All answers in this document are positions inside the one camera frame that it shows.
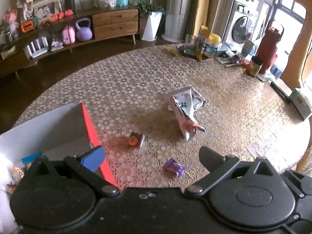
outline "kettlebell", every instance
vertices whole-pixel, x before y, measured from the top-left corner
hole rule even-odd
[[[88,21],[88,26],[80,27],[78,23],[82,21]],[[91,40],[92,38],[92,31],[90,29],[91,27],[91,20],[90,18],[80,18],[76,21],[76,28],[77,28],[77,39],[81,41]]]

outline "picture frame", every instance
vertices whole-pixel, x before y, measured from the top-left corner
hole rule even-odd
[[[38,17],[39,23],[48,20],[53,14],[59,13],[59,0],[48,0],[34,6],[34,16]]]

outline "red thermos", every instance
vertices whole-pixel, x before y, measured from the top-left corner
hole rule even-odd
[[[281,34],[278,33],[278,29],[271,27],[275,20],[270,20],[266,28],[265,34],[259,45],[256,57],[259,57],[263,61],[263,65],[259,71],[259,74],[265,74],[268,68],[271,66],[273,59],[277,51],[277,44],[284,33],[284,27]]]

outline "dark brown floor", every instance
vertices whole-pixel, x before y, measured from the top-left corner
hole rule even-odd
[[[154,42],[121,37],[76,47],[42,60],[0,79],[0,134],[11,129],[23,111],[45,90],[71,73],[96,61],[127,51],[167,44],[161,37]]]

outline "round table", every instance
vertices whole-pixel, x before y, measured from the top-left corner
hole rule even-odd
[[[265,156],[278,172],[300,160],[309,141],[309,121],[268,83],[240,67],[173,57],[164,47],[119,54],[71,74],[39,96],[17,124],[85,102],[121,188],[185,188],[208,174],[199,162],[201,146],[243,161]],[[207,133],[197,132],[187,143],[163,94],[188,85],[207,100],[195,113]],[[145,135],[140,149],[127,146],[132,131]],[[180,179],[163,169],[169,158],[187,167]]]

